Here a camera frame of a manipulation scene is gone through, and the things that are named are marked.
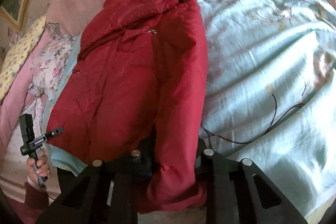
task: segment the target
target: light blue fabric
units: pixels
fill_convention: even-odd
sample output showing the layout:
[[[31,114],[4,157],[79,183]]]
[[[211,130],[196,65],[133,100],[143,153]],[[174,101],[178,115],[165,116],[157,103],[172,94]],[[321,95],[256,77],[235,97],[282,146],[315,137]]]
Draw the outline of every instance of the light blue fabric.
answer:
[[[307,216],[336,193],[335,10],[325,0],[197,2],[208,41],[202,125],[256,141],[200,136],[230,159],[252,159]],[[264,136],[272,94],[273,124],[306,104]]]

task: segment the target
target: yellow pillow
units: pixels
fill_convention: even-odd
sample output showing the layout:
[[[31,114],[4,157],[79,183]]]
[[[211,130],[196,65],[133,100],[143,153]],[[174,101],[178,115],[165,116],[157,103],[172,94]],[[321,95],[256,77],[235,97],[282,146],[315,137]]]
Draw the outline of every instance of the yellow pillow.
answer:
[[[9,88],[14,82],[14,79],[29,53],[34,49],[39,42],[45,27],[45,15],[36,20],[14,47],[12,47],[3,61],[0,73],[0,103],[5,98]]]

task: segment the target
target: silver bolt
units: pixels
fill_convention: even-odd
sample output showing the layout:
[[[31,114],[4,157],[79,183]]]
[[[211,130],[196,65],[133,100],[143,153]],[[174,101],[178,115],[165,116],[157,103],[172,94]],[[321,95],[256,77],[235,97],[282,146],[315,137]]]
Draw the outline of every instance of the silver bolt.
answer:
[[[250,159],[243,159],[241,162],[246,166],[251,166],[253,163]]]
[[[212,156],[215,152],[212,150],[212,149],[205,149],[203,151],[203,153],[206,155],[206,156]]]
[[[141,156],[141,151],[140,150],[133,150],[131,152],[132,157],[139,157]]]
[[[101,160],[94,160],[93,163],[92,163],[92,165],[93,165],[94,167],[99,167],[99,166],[101,166],[102,164],[103,164],[103,162],[102,162]]]

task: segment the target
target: hand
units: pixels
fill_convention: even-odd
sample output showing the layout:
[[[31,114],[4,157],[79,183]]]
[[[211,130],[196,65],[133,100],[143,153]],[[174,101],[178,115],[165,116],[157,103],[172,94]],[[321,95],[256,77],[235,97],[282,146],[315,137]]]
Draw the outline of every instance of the hand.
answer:
[[[39,160],[37,161],[37,166],[39,167],[36,171],[41,177],[47,177],[51,175],[50,172],[50,166],[47,163],[48,157],[45,154],[43,149],[40,149],[39,151]],[[39,185],[39,182],[37,180],[37,176],[35,174],[35,171],[33,169],[33,165],[35,164],[35,159],[28,158],[27,160],[27,168],[28,168],[28,177],[34,182],[36,185]]]

